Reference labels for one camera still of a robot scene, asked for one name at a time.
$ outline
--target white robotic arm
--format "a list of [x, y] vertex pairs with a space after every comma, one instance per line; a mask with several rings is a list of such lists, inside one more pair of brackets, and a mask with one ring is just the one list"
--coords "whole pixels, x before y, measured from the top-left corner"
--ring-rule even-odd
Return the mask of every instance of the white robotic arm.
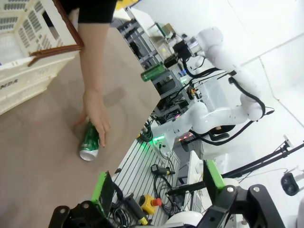
[[[260, 89], [254, 76], [238, 67], [223, 48], [223, 35], [218, 28], [208, 28], [201, 31], [195, 38], [190, 39], [186, 45], [192, 56], [197, 56], [197, 53], [204, 55], [217, 69], [228, 72], [235, 79], [235, 84], [247, 95], [256, 99], [260, 97]], [[173, 148], [174, 139], [182, 136], [191, 128], [195, 132], [203, 134], [217, 126], [241, 124], [247, 119], [252, 121], [260, 119], [265, 109], [263, 110], [256, 99], [252, 99], [246, 94], [242, 93], [240, 96], [240, 106], [222, 107], [210, 113], [204, 103], [193, 103], [180, 117], [152, 129], [155, 149], [161, 151], [164, 155], [168, 155]]]

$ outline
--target green can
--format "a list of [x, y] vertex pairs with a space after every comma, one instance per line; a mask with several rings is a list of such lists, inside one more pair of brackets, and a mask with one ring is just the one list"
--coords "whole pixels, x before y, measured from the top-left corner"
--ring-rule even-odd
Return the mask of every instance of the green can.
[[149, 80], [157, 78], [157, 76], [161, 75], [162, 73], [166, 72], [166, 68], [164, 67], [163, 63], [159, 63], [154, 67], [144, 71], [141, 73], [142, 80], [147, 82]]
[[92, 161], [97, 157], [98, 148], [99, 134], [91, 121], [89, 121], [86, 126], [85, 136], [80, 147], [79, 155], [83, 160]]

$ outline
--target green light strip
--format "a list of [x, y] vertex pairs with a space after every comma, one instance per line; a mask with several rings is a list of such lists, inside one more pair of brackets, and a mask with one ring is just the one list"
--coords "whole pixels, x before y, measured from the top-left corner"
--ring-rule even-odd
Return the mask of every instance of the green light strip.
[[154, 138], [153, 141], [163, 139], [164, 137], [165, 137], [165, 136], [163, 136], [163, 135], [162, 135], [162, 136], [159, 136], [159, 137], [157, 137], [157, 138]]

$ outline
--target crate handle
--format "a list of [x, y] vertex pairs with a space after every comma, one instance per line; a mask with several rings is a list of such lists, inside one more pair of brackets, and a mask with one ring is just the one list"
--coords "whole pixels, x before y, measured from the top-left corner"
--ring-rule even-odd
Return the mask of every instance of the crate handle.
[[66, 12], [64, 11], [63, 7], [61, 6], [59, 0], [53, 0], [53, 3], [55, 7], [57, 8], [59, 14], [61, 15], [62, 20], [65, 22], [67, 29], [71, 33], [72, 37], [74, 38], [76, 44], [74, 45], [68, 45], [68, 46], [62, 46], [62, 47], [55, 47], [47, 50], [41, 50], [41, 51], [35, 51], [31, 53], [29, 56], [35, 56], [33, 60], [28, 64], [29, 66], [32, 66], [34, 63], [36, 63], [38, 60], [54, 55], [63, 54], [66, 52], [72, 52], [72, 51], [79, 51], [84, 47], [84, 43], [82, 39], [80, 38], [78, 32], [74, 28], [74, 25], [69, 20]]

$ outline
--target person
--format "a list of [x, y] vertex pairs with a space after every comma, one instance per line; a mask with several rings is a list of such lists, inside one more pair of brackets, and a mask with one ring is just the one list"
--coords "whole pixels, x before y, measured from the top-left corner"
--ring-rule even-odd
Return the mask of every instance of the person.
[[[67, 15], [79, 9], [78, 33], [84, 42], [80, 64], [85, 85], [83, 110], [75, 125], [87, 117], [99, 133], [100, 144], [105, 147], [111, 122], [103, 102], [102, 61], [106, 34], [112, 21], [117, 0], [59, 0]], [[51, 22], [43, 15], [49, 26]]]

